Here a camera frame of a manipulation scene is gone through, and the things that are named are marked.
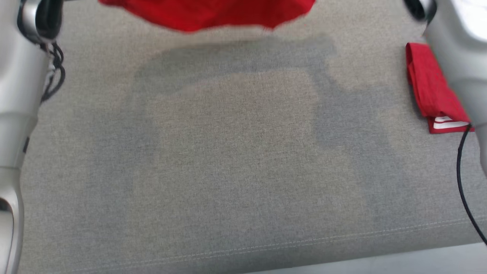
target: gray fabric surface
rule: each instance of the gray fabric surface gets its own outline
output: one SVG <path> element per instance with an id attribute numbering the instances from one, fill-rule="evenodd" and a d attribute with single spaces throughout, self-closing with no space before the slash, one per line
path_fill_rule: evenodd
<path id="1" fill-rule="evenodd" d="M 407 84 L 423 28 L 399 0 L 193 35 L 67 3 L 67 79 L 23 168 L 21 272 L 241 273 L 478 241 L 461 134 L 430 135 Z M 483 220 L 474 135 L 465 150 Z"/>

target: black cable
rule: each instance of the black cable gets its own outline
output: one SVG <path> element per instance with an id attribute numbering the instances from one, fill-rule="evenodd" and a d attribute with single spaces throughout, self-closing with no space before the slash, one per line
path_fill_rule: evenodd
<path id="1" fill-rule="evenodd" d="M 477 231 L 477 234 L 480 236 L 482 241 L 484 242 L 485 245 L 487 245 L 487 239 L 480 230 L 479 226 L 477 225 L 477 222 L 473 218 L 472 212 L 470 212 L 470 208 L 468 207 L 467 200 L 465 199 L 465 194 L 463 193 L 463 187 L 462 187 L 462 175 L 461 175 L 461 166 L 462 166 L 462 151 L 463 151 L 463 145 L 465 144 L 465 139 L 467 138 L 468 133 L 470 132 L 470 128 L 472 128 L 472 125 L 468 125 L 467 129 L 463 133 L 462 140 L 460 141 L 460 146 L 458 147 L 458 156 L 457 156 L 457 182 L 458 182 L 458 191 L 460 192 L 460 197 L 462 198 L 462 203 L 463 206 L 465 207 L 465 211 L 467 212 L 468 218 L 470 219 L 470 222 L 472 222 L 473 227 Z"/>
<path id="2" fill-rule="evenodd" d="M 54 74 L 49 77 L 49 82 L 46 85 L 46 88 L 44 90 L 44 94 L 41 97 L 40 102 L 43 103 L 47 101 L 49 98 L 51 98 L 58 90 L 61 88 L 61 85 L 64 83 L 64 79 L 66 78 L 66 70 L 62 66 L 62 63 L 64 61 L 64 54 L 59 47 L 59 45 L 54 42 L 52 44 L 53 49 L 49 50 L 49 53 L 53 56 L 53 66 L 54 66 Z M 59 71 L 60 76 L 59 76 L 59 81 L 57 84 L 54 86 L 54 88 L 51 89 L 54 81 L 54 76 L 56 72 Z"/>

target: red fabric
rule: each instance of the red fabric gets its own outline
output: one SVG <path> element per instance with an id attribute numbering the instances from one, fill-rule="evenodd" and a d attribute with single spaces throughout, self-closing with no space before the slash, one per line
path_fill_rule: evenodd
<path id="1" fill-rule="evenodd" d="M 453 120 L 452 122 L 470 122 L 470 119 L 455 93 L 448 87 L 431 49 L 425 44 L 408 43 L 406 65 L 408 81 L 413 87 L 421 114 L 428 117 L 430 132 L 437 134 L 465 131 L 466 126 L 447 129 L 433 127 L 436 117 L 448 116 Z"/>
<path id="2" fill-rule="evenodd" d="M 315 0 L 98 0 L 152 23 L 193 32 L 224 25 L 275 28 L 311 10 Z"/>

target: stitching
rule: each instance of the stitching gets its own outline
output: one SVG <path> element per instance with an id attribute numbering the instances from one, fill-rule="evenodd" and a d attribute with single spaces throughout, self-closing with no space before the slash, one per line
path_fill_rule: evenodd
<path id="1" fill-rule="evenodd" d="M 477 218 L 481 217 L 486 217 L 487 215 L 479 215 Z M 409 229 L 409 228 L 416 228 L 416 227 L 422 227 L 422 226 L 427 226 L 427 225 L 436 225 L 436 224 L 441 224 L 441 223 L 447 223 L 447 222 L 457 222 L 457 221 L 462 221 L 466 220 L 467 218 L 461 218 L 461 219 L 455 219 L 455 220 L 447 220 L 447 221 L 440 221 L 440 222 L 433 222 L 433 223 L 427 223 L 427 224 L 422 224 L 422 225 L 415 225 L 415 226 L 408 226 L 408 227 L 401 227 L 401 228 L 394 228 L 394 229 L 386 229 L 386 230 L 380 230 L 380 231 L 374 231 L 374 232 L 364 232 L 364 233 L 355 233 L 355 234 L 347 234 L 347 235 L 337 235 L 337 236 L 329 236 L 329 237 L 321 237 L 321 238 L 313 238 L 313 239 L 308 239 L 308 240 L 299 240 L 299 241 L 289 241 L 289 242 L 284 242 L 284 243 L 275 243 L 275 244 L 266 244 L 266 245 L 258 245 L 258 246 L 250 246 L 250 247 L 242 247 L 242 248 L 235 248 L 235 249 L 228 249 L 228 250 L 219 250 L 219 251 L 211 251 L 211 252 L 204 252 L 204 253 L 196 253 L 196 254 L 189 254 L 189 255 L 181 255 L 181 256 L 171 256 L 171 257 L 164 257 L 164 258 L 158 258 L 158 259 L 150 259 L 150 260 L 143 260 L 143 261 L 137 261 L 137 262 L 127 262 L 127 263 L 122 263 L 122 264 L 110 264 L 110 265 L 105 265 L 102 267 L 88 267 L 88 268 L 81 268 L 81 269 L 74 269 L 74 270 L 67 270 L 67 271 L 60 271 L 60 272 L 54 272 L 54 273 L 72 273 L 72 272 L 77 272 L 77 271 L 88 271 L 88 270 L 95 270 L 95 269 L 102 269 L 102 268 L 110 268 L 110 267 L 119 267 L 119 266 L 124 266 L 124 265 L 131 265 L 131 264 L 145 264 L 145 263 L 155 263 L 155 262 L 161 262 L 164 260 L 172 260 L 172 259 L 182 259 L 182 258 L 188 258 L 188 257 L 196 257 L 196 256 L 206 256 L 206 255 L 211 255 L 211 254 L 216 254 L 216 253 L 230 253 L 234 251 L 241 251 L 241 250 L 248 250 L 248 249 L 256 249 L 256 248 L 266 248 L 266 247 L 272 247 L 272 246 L 280 246 L 280 245 L 291 245 L 291 244 L 298 244 L 298 243 L 304 243 L 304 242 L 316 242 L 316 241 L 321 241 L 321 240 L 326 240 L 326 239 L 333 239 L 333 238 L 342 238 L 342 237 L 350 237 L 350 236 L 359 236 L 359 235 L 368 235 L 368 234 L 376 234 L 376 233 L 383 233 L 383 232 L 391 232 L 391 231 L 397 231 L 397 230 L 403 230 L 403 229 Z"/>
<path id="2" fill-rule="evenodd" d="M 294 247 L 301 247 L 301 246 L 311 246 L 311 245 L 317 245 L 317 244 L 323 244 L 323 243 L 331 243 L 331 242 L 340 242 L 340 241 L 357 240 L 357 239 L 372 238 L 372 237 L 379 237 L 379 236 L 387 236 L 387 235 L 408 233 L 408 232 L 414 232 L 414 231 L 420 231 L 420 230 L 426 230 L 426 229 L 432 229 L 432 228 L 439 228 L 439 227 L 445 227 L 445 226 L 450 226 L 450 225 L 467 224 L 467 223 L 470 223 L 470 222 L 460 222 L 460 223 L 454 223 L 454 224 L 432 226 L 432 227 L 413 229 L 413 230 L 408 230 L 408 231 L 392 232 L 392 233 L 388 233 L 388 234 L 361 236 L 361 237 L 356 237 L 356 238 L 338 239 L 338 240 L 331 240 L 331 241 L 319 241 L 319 242 L 314 242 L 314 243 L 298 244 L 298 245 L 292 245 L 292 246 L 281 246 L 281 247 L 266 248 L 266 249 L 259 249 L 259 250 L 250 250 L 250 251 L 243 251 L 243 252 L 237 252 L 237 253 L 231 253 L 231 254 L 219 254 L 219 255 L 212 255 L 212 256 L 206 256 L 206 257 L 201 257 L 201 258 L 187 258 L 187 259 L 176 260 L 176 261 L 156 262 L 156 263 L 151 263 L 151 264 L 133 265 L 133 266 L 127 266 L 127 267 L 121 267 L 121 268 L 112 268 L 112 269 L 105 269 L 105 270 L 97 269 L 95 271 L 87 272 L 86 274 L 93 274 L 93 273 L 98 273 L 101 271 L 124 270 L 124 269 L 136 268 L 136 267 L 147 267 L 147 266 L 155 266 L 155 265 L 164 265 L 164 264 L 169 264 L 169 263 L 203 260 L 203 259 L 210 259 L 210 258 L 216 258 L 216 257 L 222 257 L 222 256 L 246 254 L 246 253 L 251 253 L 251 252 L 262 252 L 262 251 L 279 250 L 279 249 L 294 248 Z"/>

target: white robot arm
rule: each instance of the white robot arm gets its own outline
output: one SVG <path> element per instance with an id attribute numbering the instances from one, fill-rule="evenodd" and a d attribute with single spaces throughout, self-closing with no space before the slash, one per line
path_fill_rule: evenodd
<path id="1" fill-rule="evenodd" d="M 23 235 L 20 169 L 63 0 L 0 0 L 0 274 L 16 273 Z M 405 0 L 472 124 L 487 176 L 487 0 Z"/>

